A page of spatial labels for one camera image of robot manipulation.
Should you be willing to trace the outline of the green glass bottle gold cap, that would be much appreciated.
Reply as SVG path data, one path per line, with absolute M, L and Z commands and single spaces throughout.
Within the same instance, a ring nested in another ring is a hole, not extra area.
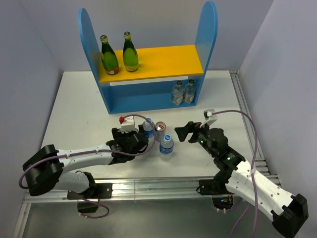
M 124 32 L 123 62 L 128 72 L 135 72 L 139 66 L 137 51 L 131 40 L 131 33 Z

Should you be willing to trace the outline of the green glass bottle orange label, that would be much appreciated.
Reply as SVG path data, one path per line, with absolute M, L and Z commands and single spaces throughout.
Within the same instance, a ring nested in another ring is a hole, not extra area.
M 102 63 L 109 75 L 116 75 L 119 72 L 119 64 L 114 50 L 108 42 L 106 35 L 101 35 L 100 40 L 102 43 Z

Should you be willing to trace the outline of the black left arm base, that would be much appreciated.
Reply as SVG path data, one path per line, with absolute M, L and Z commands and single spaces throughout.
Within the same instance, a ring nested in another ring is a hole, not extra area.
M 101 202 L 102 199 L 110 199 L 112 196 L 112 183 L 97 183 L 94 191 L 87 194 L 78 194 L 73 191 L 67 193 L 67 200 L 77 200 L 77 211 L 80 216 L 86 219 L 100 219 L 110 213 L 110 209 Z M 95 215 L 99 208 L 104 208 L 106 213 Z

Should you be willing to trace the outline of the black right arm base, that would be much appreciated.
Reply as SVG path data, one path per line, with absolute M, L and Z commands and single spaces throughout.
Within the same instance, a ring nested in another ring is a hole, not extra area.
M 215 208 L 230 209 L 233 206 L 233 197 L 225 185 L 219 184 L 215 179 L 201 179 L 196 192 L 200 195 L 210 195 Z

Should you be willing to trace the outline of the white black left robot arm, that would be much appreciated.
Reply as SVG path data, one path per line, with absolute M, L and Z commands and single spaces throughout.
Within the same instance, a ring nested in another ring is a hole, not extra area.
M 113 139 L 97 147 L 81 150 L 57 150 L 46 145 L 22 166 L 31 196 L 40 196 L 51 190 L 68 190 L 84 198 L 98 192 L 97 184 L 89 172 L 81 170 L 91 166 L 108 166 L 126 163 L 143 154 L 149 145 L 148 138 L 137 131 L 111 130 Z

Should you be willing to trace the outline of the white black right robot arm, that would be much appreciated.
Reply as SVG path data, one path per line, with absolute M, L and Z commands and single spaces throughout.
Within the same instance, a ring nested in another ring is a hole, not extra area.
M 219 172 L 212 179 L 199 180 L 201 195 L 233 193 L 257 206 L 285 238 L 293 238 L 308 219 L 308 203 L 301 194 L 293 195 L 273 183 L 228 145 L 221 128 L 188 122 L 175 128 L 181 142 L 191 134 L 189 143 L 199 143 L 213 157 Z

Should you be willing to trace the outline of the blue and yellow shelf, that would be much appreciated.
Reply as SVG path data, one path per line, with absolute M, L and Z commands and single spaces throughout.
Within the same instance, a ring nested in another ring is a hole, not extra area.
M 176 108 L 171 92 L 178 80 L 184 84 L 194 80 L 196 93 L 189 106 L 197 104 L 217 38 L 218 14 L 214 2 L 203 5 L 194 44 L 137 49 L 140 63 L 136 72 L 125 70 L 122 51 L 118 50 L 115 54 L 119 73 L 106 73 L 84 8 L 78 10 L 78 27 L 84 53 L 109 114 Z

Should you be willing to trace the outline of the blue label water bottle rear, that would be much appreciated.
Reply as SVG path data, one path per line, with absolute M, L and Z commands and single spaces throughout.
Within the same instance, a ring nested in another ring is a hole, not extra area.
M 150 139 L 154 136 L 154 130 L 155 130 L 155 124 L 152 122 L 151 118 L 147 118 L 144 122 L 143 122 L 143 130 L 144 130 L 144 134 L 145 136 Z

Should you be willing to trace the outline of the blue label water bottle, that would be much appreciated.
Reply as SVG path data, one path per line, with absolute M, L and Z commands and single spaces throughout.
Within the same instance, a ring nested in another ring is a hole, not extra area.
M 143 130 L 144 130 L 144 134 L 145 136 L 150 139 L 154 136 L 154 130 L 155 130 L 155 124 L 152 122 L 151 118 L 147 118 L 144 122 L 143 122 Z
M 174 140 L 171 135 L 165 135 L 163 139 L 160 141 L 159 151 L 160 158 L 167 162 L 173 157 L 174 150 Z

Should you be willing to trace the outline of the silver blue can right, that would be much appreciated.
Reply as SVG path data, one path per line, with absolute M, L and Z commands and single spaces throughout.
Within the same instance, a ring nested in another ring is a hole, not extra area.
M 161 142 L 161 140 L 164 138 L 165 136 L 165 132 L 166 132 L 166 124 L 162 121 L 158 121 L 155 125 L 156 127 L 156 141 L 158 143 Z

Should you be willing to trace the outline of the blue label water bottle front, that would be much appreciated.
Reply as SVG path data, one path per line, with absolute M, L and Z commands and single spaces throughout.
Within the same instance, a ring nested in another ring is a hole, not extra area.
M 173 157 L 174 150 L 174 140 L 171 135 L 165 135 L 163 139 L 160 141 L 159 151 L 160 158 L 167 162 Z

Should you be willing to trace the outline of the clear soda water bottle left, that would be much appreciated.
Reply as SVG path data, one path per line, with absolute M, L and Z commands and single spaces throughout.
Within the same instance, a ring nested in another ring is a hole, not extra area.
M 172 88 L 172 103 L 175 105 L 180 105 L 183 101 L 184 87 L 181 81 L 177 81 Z

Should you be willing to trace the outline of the clear soda water bottle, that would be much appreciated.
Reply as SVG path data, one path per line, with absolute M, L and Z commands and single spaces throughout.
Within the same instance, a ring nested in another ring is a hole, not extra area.
M 181 81 L 177 81 L 172 88 L 172 103 L 175 105 L 180 105 L 183 101 L 184 87 Z
M 194 80 L 190 79 L 184 87 L 184 102 L 190 104 L 193 102 L 196 93 L 196 86 Z

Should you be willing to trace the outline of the clear soda water bottle right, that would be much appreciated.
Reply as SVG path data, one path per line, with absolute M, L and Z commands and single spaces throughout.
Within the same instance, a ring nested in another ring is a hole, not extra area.
M 194 80 L 190 79 L 184 87 L 184 102 L 190 104 L 193 102 L 196 93 L 196 86 Z

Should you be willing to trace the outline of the aluminium front rail frame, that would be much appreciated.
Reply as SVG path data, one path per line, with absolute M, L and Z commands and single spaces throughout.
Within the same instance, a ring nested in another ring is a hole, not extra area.
M 196 192 L 198 178 L 110 179 L 112 195 L 104 199 L 99 219 L 77 213 L 67 192 L 24 196 L 14 231 L 16 238 L 259 238 L 278 232 L 263 214 L 254 215 L 234 198 L 234 210 L 217 211 L 217 196 Z

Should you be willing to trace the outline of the aluminium rail frame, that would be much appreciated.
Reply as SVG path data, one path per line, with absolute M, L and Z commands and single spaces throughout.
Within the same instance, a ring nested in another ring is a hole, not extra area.
M 231 70 L 229 72 L 232 84 L 236 93 L 236 97 L 238 100 L 239 108 L 242 112 L 246 113 L 249 117 L 251 117 L 251 114 L 248 109 L 248 105 L 242 90 L 242 86 L 238 77 L 238 71 L 237 70 Z M 257 142 L 257 153 L 256 153 L 256 159 L 255 159 L 255 167 L 256 169 L 262 173 L 265 176 L 271 175 L 269 168 L 267 166 L 266 160 L 264 158 L 259 140 L 255 140 L 255 131 L 252 126 L 252 123 L 246 116 L 242 116 L 242 120 L 246 129 L 247 137 L 249 140 L 249 144 L 251 147 L 251 150 L 254 151 L 254 147 Z
M 259 238 L 278 232 L 263 214 L 254 215 L 234 198 L 234 210 L 217 211 L 217 196 L 196 192 L 198 178 L 110 179 L 112 195 L 104 199 L 99 219 L 77 213 L 67 192 L 24 196 L 14 231 L 16 238 Z

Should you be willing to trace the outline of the aluminium right rail frame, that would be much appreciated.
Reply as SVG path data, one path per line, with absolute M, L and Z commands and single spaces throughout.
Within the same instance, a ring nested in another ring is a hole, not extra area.
M 248 105 L 242 90 L 242 86 L 238 77 L 238 71 L 237 70 L 231 70 L 229 72 L 232 84 L 236 93 L 236 97 L 238 100 L 239 108 L 242 112 L 246 113 L 249 117 L 251 117 L 251 114 L 248 109 Z M 252 123 L 246 116 L 242 116 L 242 120 L 246 129 L 247 137 L 249 140 L 249 144 L 251 147 L 251 150 L 254 151 L 254 147 L 257 142 L 257 153 L 256 153 L 256 159 L 255 159 L 255 167 L 256 169 L 262 173 L 265 176 L 271 175 L 269 168 L 267 166 L 266 160 L 264 158 L 259 140 L 255 140 L 255 131 L 252 126 Z

